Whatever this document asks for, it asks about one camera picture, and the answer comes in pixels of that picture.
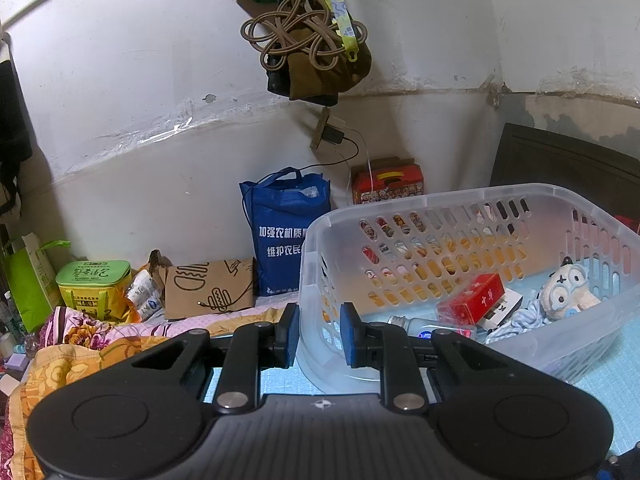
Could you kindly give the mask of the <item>clear plastic bottle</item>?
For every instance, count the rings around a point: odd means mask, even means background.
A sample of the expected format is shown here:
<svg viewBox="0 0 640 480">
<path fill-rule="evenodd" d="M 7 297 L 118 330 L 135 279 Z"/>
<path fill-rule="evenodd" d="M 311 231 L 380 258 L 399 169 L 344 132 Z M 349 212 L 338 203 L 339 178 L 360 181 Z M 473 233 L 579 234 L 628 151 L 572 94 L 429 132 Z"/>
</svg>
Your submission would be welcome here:
<svg viewBox="0 0 640 480">
<path fill-rule="evenodd" d="M 387 322 L 401 327 L 410 337 L 430 339 L 435 330 L 450 330 L 463 337 L 475 339 L 476 328 L 473 325 L 457 325 L 426 318 L 406 318 L 405 316 L 392 315 Z"/>
</svg>

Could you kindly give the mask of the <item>red cigarette pack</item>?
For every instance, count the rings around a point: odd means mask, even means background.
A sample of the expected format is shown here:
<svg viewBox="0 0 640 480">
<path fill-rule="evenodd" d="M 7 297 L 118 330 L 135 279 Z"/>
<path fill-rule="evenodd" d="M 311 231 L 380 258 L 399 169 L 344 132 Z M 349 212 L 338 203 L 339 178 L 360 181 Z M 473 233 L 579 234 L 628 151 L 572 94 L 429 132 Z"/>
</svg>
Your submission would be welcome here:
<svg viewBox="0 0 640 480">
<path fill-rule="evenodd" d="M 497 273 L 478 274 L 436 307 L 439 321 L 476 325 L 501 300 L 504 287 Z"/>
</svg>

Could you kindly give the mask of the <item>white Kent cigarette pack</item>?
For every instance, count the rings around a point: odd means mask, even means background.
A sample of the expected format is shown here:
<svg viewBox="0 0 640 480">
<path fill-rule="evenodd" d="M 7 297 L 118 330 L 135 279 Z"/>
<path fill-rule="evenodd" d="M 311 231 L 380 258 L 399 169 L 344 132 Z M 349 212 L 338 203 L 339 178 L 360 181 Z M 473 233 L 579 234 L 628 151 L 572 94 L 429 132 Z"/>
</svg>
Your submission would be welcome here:
<svg viewBox="0 0 640 480">
<path fill-rule="evenodd" d="M 504 295 L 477 322 L 477 326 L 486 332 L 498 330 L 521 307 L 522 301 L 523 296 L 519 292 L 506 288 Z"/>
</svg>

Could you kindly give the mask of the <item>blue white cloth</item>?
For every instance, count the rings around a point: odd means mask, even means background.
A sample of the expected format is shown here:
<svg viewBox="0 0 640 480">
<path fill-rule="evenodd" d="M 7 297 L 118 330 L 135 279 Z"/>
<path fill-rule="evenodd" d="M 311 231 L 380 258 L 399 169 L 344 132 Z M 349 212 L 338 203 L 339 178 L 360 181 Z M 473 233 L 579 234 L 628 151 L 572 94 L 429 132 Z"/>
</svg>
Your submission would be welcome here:
<svg viewBox="0 0 640 480">
<path fill-rule="evenodd" d="M 520 307 L 508 319 L 506 324 L 491 332 L 486 337 L 486 344 L 509 339 L 531 330 L 536 330 L 551 323 L 550 318 L 544 313 L 538 298 L 530 300 L 526 307 Z"/>
</svg>

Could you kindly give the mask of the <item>translucent plastic basket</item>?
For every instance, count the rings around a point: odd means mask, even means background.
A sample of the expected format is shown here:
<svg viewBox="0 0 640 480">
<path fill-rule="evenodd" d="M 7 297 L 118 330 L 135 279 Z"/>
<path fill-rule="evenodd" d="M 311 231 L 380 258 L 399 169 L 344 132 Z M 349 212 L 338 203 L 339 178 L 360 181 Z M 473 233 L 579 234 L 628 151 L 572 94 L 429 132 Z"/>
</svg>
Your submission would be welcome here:
<svg viewBox="0 0 640 480">
<path fill-rule="evenodd" d="M 587 270 L 597 304 L 497 347 L 577 382 L 639 313 L 639 237 L 623 223 L 566 188 L 531 183 L 331 211 L 309 227 L 302 248 L 299 366 L 326 393 L 374 391 L 374 370 L 346 364 L 343 304 L 376 322 L 434 318 L 480 274 L 532 298 L 565 259 Z"/>
</svg>

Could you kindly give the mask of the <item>white plush toy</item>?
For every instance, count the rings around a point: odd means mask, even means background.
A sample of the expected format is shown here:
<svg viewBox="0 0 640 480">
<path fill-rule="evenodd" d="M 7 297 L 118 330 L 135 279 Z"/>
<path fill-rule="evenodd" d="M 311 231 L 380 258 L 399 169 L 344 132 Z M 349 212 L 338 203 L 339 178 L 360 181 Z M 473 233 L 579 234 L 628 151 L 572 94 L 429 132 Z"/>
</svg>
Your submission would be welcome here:
<svg viewBox="0 0 640 480">
<path fill-rule="evenodd" d="M 589 288 L 588 270 L 570 257 L 565 257 L 559 269 L 549 275 L 538 299 L 542 312 L 551 321 L 584 312 L 601 302 Z"/>
</svg>

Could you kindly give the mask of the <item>white tubes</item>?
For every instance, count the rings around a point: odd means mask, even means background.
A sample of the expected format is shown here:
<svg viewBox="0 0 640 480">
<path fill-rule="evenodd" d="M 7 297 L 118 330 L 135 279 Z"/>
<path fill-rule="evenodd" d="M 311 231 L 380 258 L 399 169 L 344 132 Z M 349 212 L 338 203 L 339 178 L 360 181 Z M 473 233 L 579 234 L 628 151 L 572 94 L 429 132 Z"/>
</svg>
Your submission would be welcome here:
<svg viewBox="0 0 640 480">
<path fill-rule="evenodd" d="M 160 290 L 147 270 L 141 270 L 134 276 L 126 290 L 125 299 L 141 321 L 147 320 L 162 308 Z"/>
</svg>

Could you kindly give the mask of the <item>blue non-woven bag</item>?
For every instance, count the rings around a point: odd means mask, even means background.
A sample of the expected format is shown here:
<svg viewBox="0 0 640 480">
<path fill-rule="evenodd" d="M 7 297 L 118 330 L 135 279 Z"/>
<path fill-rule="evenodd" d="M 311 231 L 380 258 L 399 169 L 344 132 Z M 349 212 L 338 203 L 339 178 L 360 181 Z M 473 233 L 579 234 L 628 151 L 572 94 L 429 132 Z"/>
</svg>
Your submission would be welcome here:
<svg viewBox="0 0 640 480">
<path fill-rule="evenodd" d="M 257 182 L 242 182 L 240 192 L 252 232 L 259 293 L 294 292 L 307 230 L 331 210 L 330 181 L 286 167 Z"/>
</svg>

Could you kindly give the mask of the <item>green lidded yellow box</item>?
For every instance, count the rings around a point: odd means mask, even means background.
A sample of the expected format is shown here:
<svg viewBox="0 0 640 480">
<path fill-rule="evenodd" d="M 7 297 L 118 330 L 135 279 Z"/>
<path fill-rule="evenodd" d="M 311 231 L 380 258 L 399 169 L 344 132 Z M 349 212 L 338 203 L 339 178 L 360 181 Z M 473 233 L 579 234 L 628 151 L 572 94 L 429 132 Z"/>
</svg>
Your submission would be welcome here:
<svg viewBox="0 0 640 480">
<path fill-rule="evenodd" d="M 131 280 L 126 260 L 72 261 L 55 277 L 66 307 L 112 322 L 127 314 L 125 292 Z"/>
</svg>

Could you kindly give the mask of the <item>red gift box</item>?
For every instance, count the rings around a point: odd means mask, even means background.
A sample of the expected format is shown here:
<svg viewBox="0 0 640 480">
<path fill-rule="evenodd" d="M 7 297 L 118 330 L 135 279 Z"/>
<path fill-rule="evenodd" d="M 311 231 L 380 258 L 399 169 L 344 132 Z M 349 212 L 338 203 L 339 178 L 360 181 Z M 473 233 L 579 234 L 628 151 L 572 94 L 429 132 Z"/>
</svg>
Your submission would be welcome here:
<svg viewBox="0 0 640 480">
<path fill-rule="evenodd" d="M 423 172 L 413 158 L 372 159 L 352 168 L 350 176 L 354 204 L 384 202 L 424 193 Z"/>
</svg>

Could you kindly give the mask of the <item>orange floral blanket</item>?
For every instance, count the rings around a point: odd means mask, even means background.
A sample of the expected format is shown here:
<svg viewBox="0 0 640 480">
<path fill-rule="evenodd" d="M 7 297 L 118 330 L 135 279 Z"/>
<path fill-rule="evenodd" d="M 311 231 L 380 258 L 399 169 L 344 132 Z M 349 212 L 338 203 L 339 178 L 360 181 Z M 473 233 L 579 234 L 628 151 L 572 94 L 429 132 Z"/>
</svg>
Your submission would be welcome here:
<svg viewBox="0 0 640 480">
<path fill-rule="evenodd" d="M 241 326 L 277 323 L 283 310 Z M 2 478 L 146 479 L 174 468 L 220 415 L 203 398 L 233 334 L 191 328 L 101 350 L 41 349 L 8 403 Z"/>
</svg>

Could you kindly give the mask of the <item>green paper bag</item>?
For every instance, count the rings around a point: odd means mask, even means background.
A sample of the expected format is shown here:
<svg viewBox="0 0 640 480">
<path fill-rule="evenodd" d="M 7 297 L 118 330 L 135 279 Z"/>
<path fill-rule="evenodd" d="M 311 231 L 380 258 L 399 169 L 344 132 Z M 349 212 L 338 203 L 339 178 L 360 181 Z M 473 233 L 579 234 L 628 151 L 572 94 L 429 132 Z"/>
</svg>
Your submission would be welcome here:
<svg viewBox="0 0 640 480">
<path fill-rule="evenodd" d="M 22 248 L 9 255 L 12 242 L 7 242 L 1 249 L 1 262 L 23 325 L 32 333 L 63 303 L 47 250 L 70 248 L 70 241 L 52 240 L 42 244 L 35 233 L 29 233 L 22 237 L 22 243 Z"/>
</svg>

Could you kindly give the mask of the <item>blue foam mat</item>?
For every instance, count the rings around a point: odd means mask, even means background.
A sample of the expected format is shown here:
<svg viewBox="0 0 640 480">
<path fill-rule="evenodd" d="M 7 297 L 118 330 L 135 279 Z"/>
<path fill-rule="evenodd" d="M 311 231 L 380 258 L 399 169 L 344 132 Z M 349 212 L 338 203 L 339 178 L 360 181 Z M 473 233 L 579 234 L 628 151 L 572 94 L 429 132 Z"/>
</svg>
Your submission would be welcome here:
<svg viewBox="0 0 640 480">
<path fill-rule="evenodd" d="M 524 302 L 534 298 L 534 290 L 546 279 L 542 273 L 528 276 L 513 283 L 510 288 L 524 296 Z M 401 306 L 390 312 L 375 314 L 372 320 L 386 322 L 391 315 L 406 318 L 435 318 L 437 300 L 422 302 L 416 306 Z M 233 332 L 236 321 L 248 322 L 249 315 L 238 319 L 229 318 L 209 325 L 209 331 L 216 336 L 226 336 Z M 302 341 L 298 344 L 296 363 L 289 370 L 272 370 L 262 373 L 263 393 L 303 393 L 323 394 L 328 392 L 324 386 L 328 384 L 323 374 L 304 372 L 302 364 Z M 582 379 L 574 382 L 574 386 L 596 396 L 610 412 L 614 422 L 614 438 L 612 452 L 623 454 L 633 448 L 639 441 L 639 318 L 626 324 L 608 351 L 602 356 L 597 366 L 593 367 Z"/>
</svg>

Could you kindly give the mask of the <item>brown hanging bag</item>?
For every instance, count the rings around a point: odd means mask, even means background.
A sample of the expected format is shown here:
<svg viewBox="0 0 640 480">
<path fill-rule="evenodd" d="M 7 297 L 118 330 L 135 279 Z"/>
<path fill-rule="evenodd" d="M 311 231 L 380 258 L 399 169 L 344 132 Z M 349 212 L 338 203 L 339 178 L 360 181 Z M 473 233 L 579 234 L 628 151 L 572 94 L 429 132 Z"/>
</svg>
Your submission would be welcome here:
<svg viewBox="0 0 640 480">
<path fill-rule="evenodd" d="M 334 106 L 340 93 L 356 87 L 370 73 L 372 54 L 365 42 L 358 44 L 357 59 L 351 61 L 345 52 L 323 55 L 342 46 L 333 28 L 303 23 L 286 34 L 296 44 L 301 41 L 303 49 L 287 54 L 268 53 L 268 66 L 284 61 L 277 70 L 267 70 L 267 90 L 277 96 Z"/>
</svg>

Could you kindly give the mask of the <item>hanging dark clothes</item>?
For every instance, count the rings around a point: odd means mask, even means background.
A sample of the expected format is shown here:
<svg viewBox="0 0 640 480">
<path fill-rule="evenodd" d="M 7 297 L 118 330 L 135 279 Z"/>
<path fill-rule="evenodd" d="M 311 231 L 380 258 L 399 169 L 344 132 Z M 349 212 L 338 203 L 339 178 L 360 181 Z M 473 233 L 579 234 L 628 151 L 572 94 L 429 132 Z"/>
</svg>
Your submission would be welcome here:
<svg viewBox="0 0 640 480">
<path fill-rule="evenodd" d="M 32 157 L 32 124 L 13 61 L 1 62 L 1 214 L 8 214 L 18 202 L 17 177 L 22 162 Z"/>
</svg>

